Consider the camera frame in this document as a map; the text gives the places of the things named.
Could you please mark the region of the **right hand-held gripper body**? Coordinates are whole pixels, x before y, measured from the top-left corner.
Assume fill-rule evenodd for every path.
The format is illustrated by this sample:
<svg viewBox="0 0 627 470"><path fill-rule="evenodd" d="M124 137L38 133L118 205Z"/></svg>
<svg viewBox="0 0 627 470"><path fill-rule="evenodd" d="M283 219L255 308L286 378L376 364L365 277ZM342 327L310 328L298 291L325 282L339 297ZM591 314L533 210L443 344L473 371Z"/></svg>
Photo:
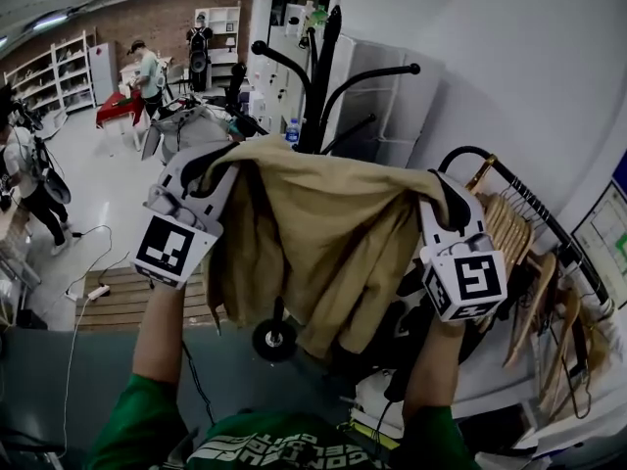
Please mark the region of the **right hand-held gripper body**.
<svg viewBox="0 0 627 470"><path fill-rule="evenodd" d="M463 231L441 227L435 203L419 201L424 242L420 250L422 284L441 320L479 318L507 297L504 254L494 247L479 200L447 174L437 170L433 174L466 199L471 219Z"/></svg>

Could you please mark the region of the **black coat stand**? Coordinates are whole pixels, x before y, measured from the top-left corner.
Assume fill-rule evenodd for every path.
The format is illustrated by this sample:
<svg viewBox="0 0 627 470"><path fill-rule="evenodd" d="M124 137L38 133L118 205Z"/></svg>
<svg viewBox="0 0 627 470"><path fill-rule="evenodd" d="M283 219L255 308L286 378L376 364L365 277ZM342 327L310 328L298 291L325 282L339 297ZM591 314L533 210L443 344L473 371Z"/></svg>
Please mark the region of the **black coat stand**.
<svg viewBox="0 0 627 470"><path fill-rule="evenodd" d="M300 143L297 149L299 153L326 155L337 144L376 120L376 116L370 114L363 121L336 136L327 146L322 145L332 108L339 97L353 85L378 77L403 74L417 75L420 73L420 66L417 63L411 63L407 66L367 70L350 77L332 93L328 93L331 67L341 27L341 7L335 6L327 18L320 49L316 48L314 30L312 28L308 29L312 63L311 73L306 73L295 61L270 48L262 40L257 40L251 45L253 54L276 61L281 66L294 72L301 79L305 91L305 110ZM261 358L269 362L285 361L293 356L296 351L296 330L283 320L284 310L283 300L277 298L273 305L272 318L258 324L253 333L254 350Z"/></svg>

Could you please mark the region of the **white metal locker cabinet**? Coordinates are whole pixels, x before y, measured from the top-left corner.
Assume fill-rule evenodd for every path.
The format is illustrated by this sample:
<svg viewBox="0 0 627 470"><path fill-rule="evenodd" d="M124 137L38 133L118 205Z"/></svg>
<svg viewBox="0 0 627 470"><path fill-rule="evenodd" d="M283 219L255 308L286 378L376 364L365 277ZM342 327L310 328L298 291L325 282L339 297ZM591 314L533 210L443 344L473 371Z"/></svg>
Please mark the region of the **white metal locker cabinet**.
<svg viewBox="0 0 627 470"><path fill-rule="evenodd" d="M248 112L270 133L283 133L291 118L302 119L306 94L302 81L277 61L252 56ZM365 72L416 64L417 74L364 79L334 100L322 148L338 157L407 167L433 105L444 71L441 63L407 48L340 35L329 91Z"/></svg>

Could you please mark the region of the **ceiling light strip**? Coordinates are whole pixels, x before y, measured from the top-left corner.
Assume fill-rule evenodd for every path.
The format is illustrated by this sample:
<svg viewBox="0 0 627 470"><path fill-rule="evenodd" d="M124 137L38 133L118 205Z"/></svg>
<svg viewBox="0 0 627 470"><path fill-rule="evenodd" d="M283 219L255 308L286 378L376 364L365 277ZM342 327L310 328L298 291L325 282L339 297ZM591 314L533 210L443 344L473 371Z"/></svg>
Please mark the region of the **ceiling light strip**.
<svg viewBox="0 0 627 470"><path fill-rule="evenodd" d="M32 27L32 30L40 31L43 29L47 29L54 25L61 24L65 22L67 19L68 19L68 16L66 14L43 18L35 23L35 25Z"/></svg>

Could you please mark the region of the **black garment rack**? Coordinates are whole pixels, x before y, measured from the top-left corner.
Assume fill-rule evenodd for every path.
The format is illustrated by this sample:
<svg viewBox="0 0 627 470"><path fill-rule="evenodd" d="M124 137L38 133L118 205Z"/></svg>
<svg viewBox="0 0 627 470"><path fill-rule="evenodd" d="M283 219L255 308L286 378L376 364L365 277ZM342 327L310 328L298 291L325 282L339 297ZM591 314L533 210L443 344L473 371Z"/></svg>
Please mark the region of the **black garment rack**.
<svg viewBox="0 0 627 470"><path fill-rule="evenodd" d="M541 224L545 225L558 240L557 258L565 261L565 266L576 265L575 271L580 272L591 289L591 293L600 306L612 303L612 299L602 282L596 269L592 266L588 256L576 246L575 240L560 225L552 215L551 211L540 201L540 199L512 173L498 159L492 163L491 168L510 185L515 192L531 207L541 219Z"/></svg>

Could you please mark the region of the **long white shelving unit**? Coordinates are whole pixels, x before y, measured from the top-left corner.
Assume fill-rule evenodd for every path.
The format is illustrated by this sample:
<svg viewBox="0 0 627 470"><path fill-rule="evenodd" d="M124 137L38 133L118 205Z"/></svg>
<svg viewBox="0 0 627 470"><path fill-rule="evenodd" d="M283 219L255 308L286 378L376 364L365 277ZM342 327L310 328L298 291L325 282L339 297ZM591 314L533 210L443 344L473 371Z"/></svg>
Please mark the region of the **long white shelving unit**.
<svg viewBox="0 0 627 470"><path fill-rule="evenodd" d="M43 53L3 72L16 98L38 116L63 111L67 115L96 106L89 50L94 32L53 43Z"/></svg>

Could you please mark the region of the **wooden hangers group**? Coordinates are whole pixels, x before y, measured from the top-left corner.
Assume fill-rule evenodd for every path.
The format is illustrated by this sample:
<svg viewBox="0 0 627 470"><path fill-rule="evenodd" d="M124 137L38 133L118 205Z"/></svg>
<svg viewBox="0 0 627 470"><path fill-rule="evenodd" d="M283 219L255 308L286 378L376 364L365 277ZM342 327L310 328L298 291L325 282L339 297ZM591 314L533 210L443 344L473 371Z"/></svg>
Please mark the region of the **wooden hangers group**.
<svg viewBox="0 0 627 470"><path fill-rule="evenodd" d="M515 364L526 345L535 354L536 377L541 381L539 400L546 404L550 393L558 393L558 382L565 379L573 406L576 406L574 380L591 383L589 345L584 330L585 310L573 287L559 287L557 251L537 256L532 253L536 240L534 212L518 195L508 198L506 191L489 196L479 188L497 159L485 156L484 164L466 184L480 199L486 213L487 230L495 247L502 251L506 264L508 297L497 310L469 325L459 358L465 360L476 350L498 318L513 318L503 367Z"/></svg>

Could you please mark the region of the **framed evacuation map sign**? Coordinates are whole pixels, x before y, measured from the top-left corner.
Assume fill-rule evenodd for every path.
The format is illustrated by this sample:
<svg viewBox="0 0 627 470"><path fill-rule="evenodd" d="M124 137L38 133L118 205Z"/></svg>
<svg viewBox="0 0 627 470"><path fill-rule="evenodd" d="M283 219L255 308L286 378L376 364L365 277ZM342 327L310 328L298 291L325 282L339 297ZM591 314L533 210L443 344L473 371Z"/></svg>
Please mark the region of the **framed evacuation map sign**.
<svg viewBox="0 0 627 470"><path fill-rule="evenodd" d="M573 237L617 307L627 307L627 200L613 181L575 227Z"/></svg>

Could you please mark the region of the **person's left forearm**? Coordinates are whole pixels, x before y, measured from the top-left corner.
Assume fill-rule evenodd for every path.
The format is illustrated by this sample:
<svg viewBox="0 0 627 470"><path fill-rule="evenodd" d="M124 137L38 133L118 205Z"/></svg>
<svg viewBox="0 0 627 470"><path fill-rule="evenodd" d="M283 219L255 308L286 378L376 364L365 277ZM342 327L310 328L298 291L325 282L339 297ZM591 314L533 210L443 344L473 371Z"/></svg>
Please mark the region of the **person's left forearm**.
<svg viewBox="0 0 627 470"><path fill-rule="evenodd" d="M182 360L185 289L157 284L146 305L133 353L132 373L177 386Z"/></svg>

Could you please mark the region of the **tan beige garment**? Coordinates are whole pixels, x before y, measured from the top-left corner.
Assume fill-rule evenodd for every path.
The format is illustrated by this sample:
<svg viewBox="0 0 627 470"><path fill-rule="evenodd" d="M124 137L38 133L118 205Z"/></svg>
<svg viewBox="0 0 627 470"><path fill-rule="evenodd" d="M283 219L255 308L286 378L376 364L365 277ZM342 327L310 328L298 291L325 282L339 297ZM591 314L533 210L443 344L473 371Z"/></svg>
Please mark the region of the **tan beige garment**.
<svg viewBox="0 0 627 470"><path fill-rule="evenodd" d="M226 163L239 173L204 261L211 312L254 325L281 298L307 353L362 352L420 239L419 201L442 199L437 177L301 154L278 136L242 143L214 165Z"/></svg>

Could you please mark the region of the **white fridge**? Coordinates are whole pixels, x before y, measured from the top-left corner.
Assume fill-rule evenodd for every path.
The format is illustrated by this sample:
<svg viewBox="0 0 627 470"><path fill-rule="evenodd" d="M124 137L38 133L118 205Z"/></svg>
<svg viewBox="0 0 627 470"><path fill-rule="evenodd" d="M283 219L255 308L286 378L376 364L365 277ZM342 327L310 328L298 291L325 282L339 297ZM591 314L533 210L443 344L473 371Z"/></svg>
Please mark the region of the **white fridge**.
<svg viewBox="0 0 627 470"><path fill-rule="evenodd" d="M106 42L91 47L89 64L95 103L101 106L119 91L115 43Z"/></svg>

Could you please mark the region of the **black backpack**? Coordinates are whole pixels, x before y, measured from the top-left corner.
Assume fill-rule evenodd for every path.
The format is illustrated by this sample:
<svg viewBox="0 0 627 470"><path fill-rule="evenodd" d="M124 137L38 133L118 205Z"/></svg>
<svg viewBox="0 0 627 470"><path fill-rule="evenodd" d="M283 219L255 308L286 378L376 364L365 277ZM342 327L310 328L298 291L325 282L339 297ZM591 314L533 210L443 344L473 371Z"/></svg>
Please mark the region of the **black backpack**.
<svg viewBox="0 0 627 470"><path fill-rule="evenodd" d="M362 352L334 349L332 371L357 384L374 373L391 369L394 374L385 397L392 401L403 400L411 371L435 317L440 319L428 296L423 296L415 306L395 299Z"/></svg>

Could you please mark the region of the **white table with red tablecloth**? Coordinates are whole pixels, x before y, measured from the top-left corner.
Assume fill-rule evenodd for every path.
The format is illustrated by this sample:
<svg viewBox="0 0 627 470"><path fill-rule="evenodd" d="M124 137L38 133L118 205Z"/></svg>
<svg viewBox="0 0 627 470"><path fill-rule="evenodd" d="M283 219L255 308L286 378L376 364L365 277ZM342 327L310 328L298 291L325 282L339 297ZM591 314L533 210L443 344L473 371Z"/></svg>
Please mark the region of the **white table with red tablecloth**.
<svg viewBox="0 0 627 470"><path fill-rule="evenodd" d="M137 125L143 119L144 101L138 90L132 90L128 96L120 92L112 94L96 112L96 127L103 129L108 134L108 123L121 121L127 118L130 122L133 144L137 151L141 149L141 143L137 132Z"/></svg>

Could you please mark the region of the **wooden slat platform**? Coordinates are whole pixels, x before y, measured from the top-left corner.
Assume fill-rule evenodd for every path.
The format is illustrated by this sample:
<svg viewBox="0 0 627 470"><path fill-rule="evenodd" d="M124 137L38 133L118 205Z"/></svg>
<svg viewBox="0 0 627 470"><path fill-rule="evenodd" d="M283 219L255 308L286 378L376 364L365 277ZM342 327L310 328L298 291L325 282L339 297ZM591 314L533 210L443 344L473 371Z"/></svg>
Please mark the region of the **wooden slat platform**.
<svg viewBox="0 0 627 470"><path fill-rule="evenodd" d="M110 286L110 293L96 301L87 295L102 285ZM75 324L82 331L136 330L143 318L151 294L149 280L132 267L89 271L83 296L75 310ZM184 326L215 325L216 321L205 301L205 287L201 268L193 272L186 287Z"/></svg>

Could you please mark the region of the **small white bookshelf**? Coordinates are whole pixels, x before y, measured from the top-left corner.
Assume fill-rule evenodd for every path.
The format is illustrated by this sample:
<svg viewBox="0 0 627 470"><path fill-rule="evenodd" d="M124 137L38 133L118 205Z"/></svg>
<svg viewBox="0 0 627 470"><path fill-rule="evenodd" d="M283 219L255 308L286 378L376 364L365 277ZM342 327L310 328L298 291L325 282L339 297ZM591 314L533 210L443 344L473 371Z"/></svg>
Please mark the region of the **small white bookshelf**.
<svg viewBox="0 0 627 470"><path fill-rule="evenodd" d="M234 65L239 61L239 23L241 7L212 7L195 10L194 18L202 18L213 37L208 53L215 65Z"/></svg>

